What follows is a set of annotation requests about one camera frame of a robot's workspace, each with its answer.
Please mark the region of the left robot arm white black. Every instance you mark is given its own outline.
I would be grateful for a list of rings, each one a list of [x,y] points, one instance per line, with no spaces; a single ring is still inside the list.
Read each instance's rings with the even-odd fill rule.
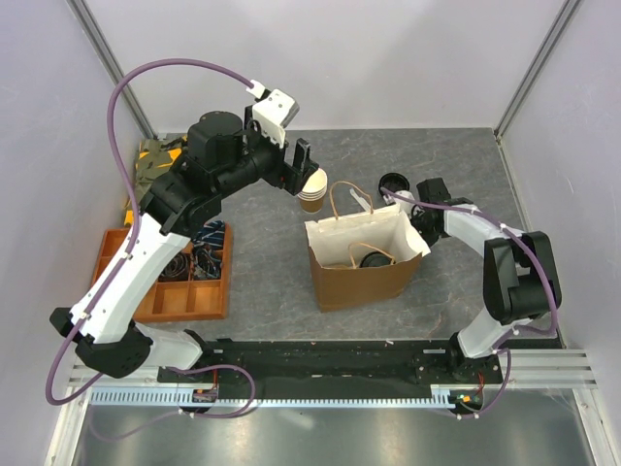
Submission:
[[[259,180],[291,195],[302,190],[318,165],[307,141],[297,140],[291,163],[287,147],[254,116],[209,112],[188,129],[180,156],[143,196],[127,246],[78,304],[50,316],[85,366],[115,379],[144,365],[178,368],[193,382],[210,376],[213,360],[196,334],[150,329],[133,315],[169,262],[220,214],[225,198]]]

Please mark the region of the black plastic cup lid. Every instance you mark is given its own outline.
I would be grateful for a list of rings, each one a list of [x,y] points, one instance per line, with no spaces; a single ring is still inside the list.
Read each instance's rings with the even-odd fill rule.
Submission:
[[[395,259],[384,252],[380,251],[372,251],[366,254],[360,261],[360,268],[375,268],[375,267],[385,267],[390,266],[395,263]]]

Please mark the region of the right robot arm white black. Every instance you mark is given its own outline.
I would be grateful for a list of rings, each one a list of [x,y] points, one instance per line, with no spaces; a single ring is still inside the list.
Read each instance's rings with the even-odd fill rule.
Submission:
[[[410,222],[423,240],[431,247],[452,237],[483,259],[484,307],[449,339],[445,373],[466,382],[478,372],[479,360],[491,356],[510,335],[555,333],[562,291],[549,237],[510,228],[469,199],[452,197],[441,178],[418,183],[416,189],[419,199]]]

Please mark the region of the brown paper bag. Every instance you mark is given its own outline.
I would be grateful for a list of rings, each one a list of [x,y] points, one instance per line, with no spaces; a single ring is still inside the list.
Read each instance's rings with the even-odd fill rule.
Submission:
[[[323,313],[360,307],[399,296],[418,270],[429,246],[397,205],[342,215],[334,200],[338,183],[328,197],[333,215],[305,223],[310,273],[318,308]],[[372,251],[391,255],[395,263],[360,268]]]

